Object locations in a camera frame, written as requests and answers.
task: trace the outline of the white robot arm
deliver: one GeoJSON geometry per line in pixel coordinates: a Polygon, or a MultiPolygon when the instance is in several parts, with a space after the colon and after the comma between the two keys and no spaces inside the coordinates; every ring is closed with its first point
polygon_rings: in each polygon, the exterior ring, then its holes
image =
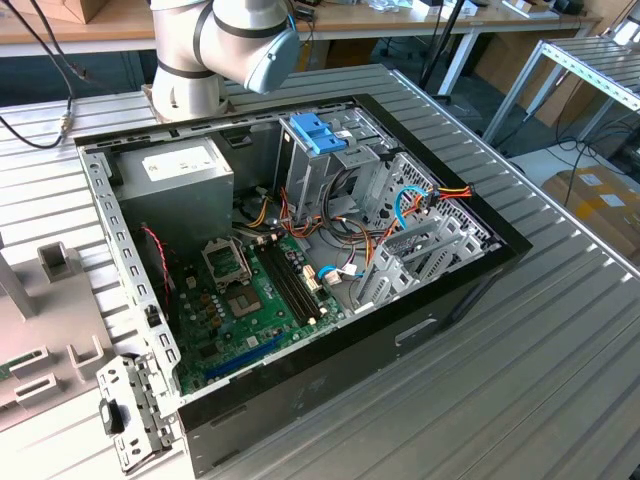
{"type": "Polygon", "coordinates": [[[169,121],[219,115],[222,76],[257,93],[280,86],[300,49],[283,0],[152,0],[153,105],[169,121]]]}

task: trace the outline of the metal shelf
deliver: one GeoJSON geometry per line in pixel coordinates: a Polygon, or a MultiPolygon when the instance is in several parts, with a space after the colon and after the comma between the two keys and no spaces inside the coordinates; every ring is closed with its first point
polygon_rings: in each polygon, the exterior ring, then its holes
{"type": "MultiPolygon", "coordinates": [[[[533,243],[460,324],[242,452],[211,479],[627,478],[640,459],[640,274],[402,75],[293,75],[238,110],[370,93],[533,243]]],[[[142,94],[78,102],[75,135],[154,123],[142,94]]],[[[0,111],[54,135],[63,102],[0,111]]],[[[60,238],[80,249],[116,351],[138,337],[69,141],[34,152],[0,130],[0,232],[10,262],[60,238]]],[[[30,479],[122,478],[92,391],[0,434],[30,479]]],[[[192,478],[180,445],[137,476],[192,478]]]]}
{"type": "Polygon", "coordinates": [[[634,52],[600,37],[541,40],[487,127],[482,137],[485,142],[491,143],[494,140],[543,57],[553,60],[558,67],[532,102],[529,112],[544,100],[562,69],[574,73],[612,100],[598,112],[590,126],[581,134],[581,139],[602,118],[613,101],[620,102],[630,110],[640,109],[640,52],[634,52]]]}

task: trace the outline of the blue drive bay latch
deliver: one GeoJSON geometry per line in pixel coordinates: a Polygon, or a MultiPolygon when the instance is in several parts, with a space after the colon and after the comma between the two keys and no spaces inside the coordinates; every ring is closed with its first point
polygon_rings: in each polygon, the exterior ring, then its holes
{"type": "Polygon", "coordinates": [[[347,142],[336,137],[329,124],[320,120],[315,113],[292,115],[291,126],[307,141],[317,155],[347,147],[347,142]]]}

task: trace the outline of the blue pci slot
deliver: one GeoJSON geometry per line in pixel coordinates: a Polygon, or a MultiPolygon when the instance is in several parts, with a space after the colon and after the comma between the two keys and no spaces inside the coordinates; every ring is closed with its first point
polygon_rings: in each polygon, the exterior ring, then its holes
{"type": "Polygon", "coordinates": [[[222,375],[229,373],[233,370],[236,370],[247,363],[251,363],[258,358],[264,357],[267,353],[275,350],[278,346],[278,342],[282,340],[284,334],[280,334],[277,337],[273,337],[264,345],[260,345],[259,347],[254,348],[253,350],[249,350],[248,352],[244,352],[242,355],[237,356],[236,358],[229,360],[228,362],[223,363],[222,365],[218,365],[217,367],[211,368],[205,372],[205,377],[207,380],[211,380],[216,377],[221,377],[222,375]]]}

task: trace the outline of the workbench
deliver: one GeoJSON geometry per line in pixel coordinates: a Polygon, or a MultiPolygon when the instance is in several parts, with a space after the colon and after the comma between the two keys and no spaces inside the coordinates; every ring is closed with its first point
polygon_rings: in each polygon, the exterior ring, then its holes
{"type": "MultiPolygon", "coordinates": [[[[208,479],[626,479],[640,459],[640,273],[430,100],[379,65],[292,75],[277,92],[229,85],[239,111],[369,93],[533,244],[459,324],[208,479]]],[[[64,102],[0,113],[54,137],[64,102]]],[[[73,135],[153,125],[141,93],[76,104],[73,135]]],[[[130,319],[70,139],[34,152],[0,130],[6,259],[56,240],[79,249],[116,353],[130,319]]],[[[0,434],[3,473],[122,478],[96,390],[0,434]]],[[[137,477],[188,479],[180,442],[137,477]]]]}
{"type": "MultiPolygon", "coordinates": [[[[42,55],[41,47],[25,31],[17,19],[0,10],[0,57],[42,55]]],[[[26,15],[35,31],[46,37],[42,23],[34,15],[26,15]]],[[[491,0],[476,16],[460,17],[453,29],[462,40],[438,91],[449,95],[462,72],[471,50],[481,33],[544,30],[577,30],[585,37],[600,17],[592,13],[575,17],[562,15],[556,19],[527,19],[491,0]]],[[[110,0],[88,25],[51,20],[51,28],[66,53],[115,52],[155,49],[153,19],[145,0],[110,0]]],[[[442,33],[445,19],[440,22],[442,33]]],[[[368,5],[324,4],[316,8],[314,41],[350,38],[380,38],[432,35],[436,16],[402,8],[397,13],[378,13],[368,5]]],[[[298,22],[303,41],[310,39],[309,25],[298,22]]]]}

